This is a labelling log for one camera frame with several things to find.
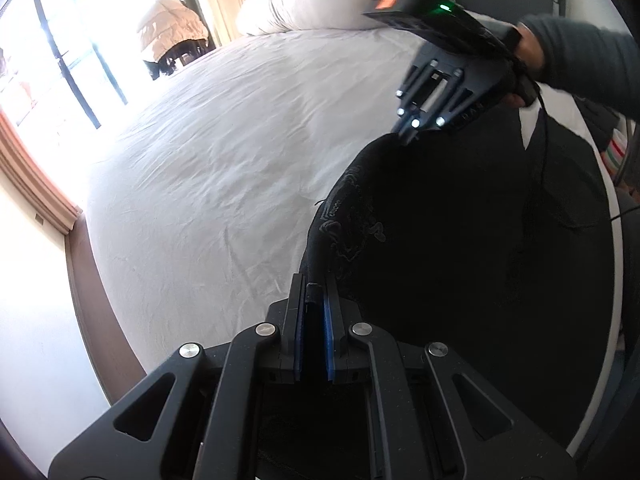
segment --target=metal screw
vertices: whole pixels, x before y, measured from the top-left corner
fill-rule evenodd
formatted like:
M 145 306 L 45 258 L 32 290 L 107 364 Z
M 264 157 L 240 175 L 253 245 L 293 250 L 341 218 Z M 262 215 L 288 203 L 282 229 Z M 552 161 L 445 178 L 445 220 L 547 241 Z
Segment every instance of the metal screw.
M 444 343 L 431 343 L 429 353 L 434 357 L 444 357 L 449 353 L 449 348 Z
M 261 336 L 271 335 L 275 331 L 276 331 L 276 327 L 274 327 L 271 323 L 260 323 L 260 325 L 255 327 L 255 333 Z
M 180 347 L 179 352 L 182 357 L 189 359 L 200 353 L 200 347 L 196 343 L 187 343 Z
M 355 335 L 369 335 L 372 332 L 373 328 L 369 323 L 356 323 L 351 328 L 351 331 Z

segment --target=triangular cutout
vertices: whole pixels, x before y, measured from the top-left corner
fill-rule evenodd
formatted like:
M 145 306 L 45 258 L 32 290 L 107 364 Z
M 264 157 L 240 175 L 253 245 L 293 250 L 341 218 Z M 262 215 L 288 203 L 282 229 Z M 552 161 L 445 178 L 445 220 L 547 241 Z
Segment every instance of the triangular cutout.
M 113 427 L 142 442 L 151 439 L 174 383 L 173 374 L 164 374 L 113 422 Z
M 511 419 L 471 380 L 461 374 L 453 375 L 452 380 L 478 440 L 489 440 L 511 429 Z

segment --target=sweater sleeve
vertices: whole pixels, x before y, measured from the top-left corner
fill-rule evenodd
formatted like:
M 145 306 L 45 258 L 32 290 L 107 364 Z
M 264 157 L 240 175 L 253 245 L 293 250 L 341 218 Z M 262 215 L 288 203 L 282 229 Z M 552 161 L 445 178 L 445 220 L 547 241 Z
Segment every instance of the sweater sleeve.
M 632 36 L 555 16 L 522 23 L 545 53 L 541 82 L 640 121 L 640 49 Z

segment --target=black handheld device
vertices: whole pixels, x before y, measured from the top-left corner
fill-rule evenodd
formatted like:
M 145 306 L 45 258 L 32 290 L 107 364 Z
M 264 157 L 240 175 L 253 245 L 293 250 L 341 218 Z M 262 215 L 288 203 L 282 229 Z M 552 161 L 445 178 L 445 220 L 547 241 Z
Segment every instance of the black handheld device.
M 532 104 L 538 94 L 514 50 L 515 27 L 476 20 L 450 0 L 373 0 L 364 15 L 427 40 L 402 85 L 392 132 L 406 144 L 425 130 L 457 130 L 507 94 Z

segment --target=human hand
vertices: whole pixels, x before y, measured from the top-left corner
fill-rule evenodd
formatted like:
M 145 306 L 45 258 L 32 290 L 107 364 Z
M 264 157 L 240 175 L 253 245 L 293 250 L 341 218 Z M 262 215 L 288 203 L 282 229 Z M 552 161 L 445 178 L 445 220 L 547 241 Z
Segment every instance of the human hand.
M 533 77 L 536 77 L 540 75 L 544 68 L 545 53 L 542 50 L 542 46 L 540 45 L 538 38 L 535 37 L 533 32 L 531 32 L 526 25 L 519 23 L 517 29 L 522 36 L 522 39 L 516 47 L 515 55 L 524 62 L 529 73 Z M 522 97 L 516 94 L 507 94 L 502 102 L 512 108 L 522 108 L 525 106 L 525 102 Z

